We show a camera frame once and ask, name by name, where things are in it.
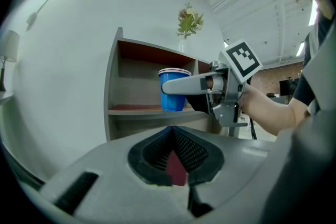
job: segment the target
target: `blue cup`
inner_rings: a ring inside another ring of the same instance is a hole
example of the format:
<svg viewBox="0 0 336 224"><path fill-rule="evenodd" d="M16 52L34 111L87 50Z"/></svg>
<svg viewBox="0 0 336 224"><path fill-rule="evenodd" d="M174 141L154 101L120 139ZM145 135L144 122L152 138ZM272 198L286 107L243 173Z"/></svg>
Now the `blue cup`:
<svg viewBox="0 0 336 224"><path fill-rule="evenodd" d="M185 95L164 94L162 84L168 80L180 79L191 76L187 70L180 68L165 68L159 71L161 89L161 108L167 111L182 111L185 103Z"/></svg>

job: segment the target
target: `pink flower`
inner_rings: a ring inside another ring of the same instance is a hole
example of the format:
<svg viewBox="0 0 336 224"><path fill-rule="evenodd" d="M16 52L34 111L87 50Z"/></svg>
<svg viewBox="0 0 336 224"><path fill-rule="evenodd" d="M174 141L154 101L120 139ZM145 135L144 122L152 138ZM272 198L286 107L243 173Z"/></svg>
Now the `pink flower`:
<svg viewBox="0 0 336 224"><path fill-rule="evenodd" d="M187 10L186 9L183 9L179 12L179 18L180 19L185 19L186 15L187 15Z"/></svg>

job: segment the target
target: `person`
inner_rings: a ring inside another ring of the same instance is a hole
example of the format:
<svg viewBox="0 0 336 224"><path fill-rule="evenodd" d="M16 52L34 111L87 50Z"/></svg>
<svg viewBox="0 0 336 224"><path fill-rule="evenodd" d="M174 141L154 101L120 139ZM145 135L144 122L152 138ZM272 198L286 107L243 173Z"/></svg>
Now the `person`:
<svg viewBox="0 0 336 224"><path fill-rule="evenodd" d="M318 47L329 31L334 19L334 9L329 0L315 0L318 4L318 15L314 30L306 37L305 57L303 67L311 59L312 36L316 31ZM213 82L207 80L209 88L212 88ZM267 132L278 135L281 130L296 127L310 114L314 113L314 93L310 89L304 76L301 76L293 98L288 105L278 104L270 100L266 95L251 85L246 84L238 101L241 110L250 118L254 119Z"/></svg>

